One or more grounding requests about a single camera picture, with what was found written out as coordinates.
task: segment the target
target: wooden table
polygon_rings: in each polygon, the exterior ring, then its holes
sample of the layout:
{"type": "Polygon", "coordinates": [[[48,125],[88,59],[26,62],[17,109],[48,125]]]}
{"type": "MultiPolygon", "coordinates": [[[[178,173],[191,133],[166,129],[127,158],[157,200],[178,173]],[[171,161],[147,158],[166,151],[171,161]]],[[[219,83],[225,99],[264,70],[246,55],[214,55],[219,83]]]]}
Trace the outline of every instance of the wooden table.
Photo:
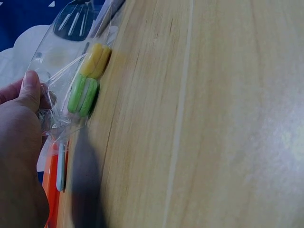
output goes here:
{"type": "Polygon", "coordinates": [[[58,227],[304,227],[303,12],[127,0],[58,227]]]}

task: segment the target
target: hand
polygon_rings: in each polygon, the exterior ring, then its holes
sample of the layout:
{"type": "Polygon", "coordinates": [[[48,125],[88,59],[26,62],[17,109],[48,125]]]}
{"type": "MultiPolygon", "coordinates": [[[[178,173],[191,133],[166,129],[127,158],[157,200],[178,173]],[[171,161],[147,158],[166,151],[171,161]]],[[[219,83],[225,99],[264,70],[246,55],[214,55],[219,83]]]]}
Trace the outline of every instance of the hand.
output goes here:
{"type": "Polygon", "coordinates": [[[0,90],[0,227],[43,227],[48,201],[36,165],[42,134],[36,112],[46,105],[36,72],[0,90]]]}

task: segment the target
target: green object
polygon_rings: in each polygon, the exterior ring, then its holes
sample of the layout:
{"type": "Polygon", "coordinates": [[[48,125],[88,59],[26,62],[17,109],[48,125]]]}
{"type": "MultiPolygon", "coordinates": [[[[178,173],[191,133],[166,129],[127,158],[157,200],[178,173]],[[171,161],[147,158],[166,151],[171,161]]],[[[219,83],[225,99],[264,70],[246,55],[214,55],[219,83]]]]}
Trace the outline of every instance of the green object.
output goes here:
{"type": "Polygon", "coordinates": [[[72,86],[71,96],[67,104],[68,111],[78,113],[80,117],[87,116],[97,88],[98,83],[95,79],[78,75],[72,86]]]}

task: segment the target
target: packaging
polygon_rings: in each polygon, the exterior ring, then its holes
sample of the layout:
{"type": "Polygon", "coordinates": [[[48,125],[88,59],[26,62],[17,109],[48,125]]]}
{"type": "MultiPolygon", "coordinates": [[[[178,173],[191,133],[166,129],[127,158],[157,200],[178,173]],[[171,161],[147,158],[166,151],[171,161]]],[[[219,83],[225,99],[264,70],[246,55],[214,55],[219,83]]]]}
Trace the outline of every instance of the packaging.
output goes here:
{"type": "Polygon", "coordinates": [[[106,0],[102,7],[91,1],[69,3],[36,50],[28,70],[35,70],[43,84],[41,92],[50,109],[41,108],[38,117],[43,135],[51,140],[67,145],[69,136],[87,123],[118,32],[123,3],[106,0]]]}

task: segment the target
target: spatula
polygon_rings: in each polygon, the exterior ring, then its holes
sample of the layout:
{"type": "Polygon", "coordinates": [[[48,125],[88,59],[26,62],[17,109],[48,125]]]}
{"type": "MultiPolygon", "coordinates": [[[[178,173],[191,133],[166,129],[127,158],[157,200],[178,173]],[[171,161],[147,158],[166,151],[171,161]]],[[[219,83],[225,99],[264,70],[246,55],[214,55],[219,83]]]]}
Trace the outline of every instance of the spatula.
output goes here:
{"type": "Polygon", "coordinates": [[[54,33],[67,40],[83,41],[88,36],[94,20],[90,0],[74,0],[67,4],[55,20],[54,33]]]}

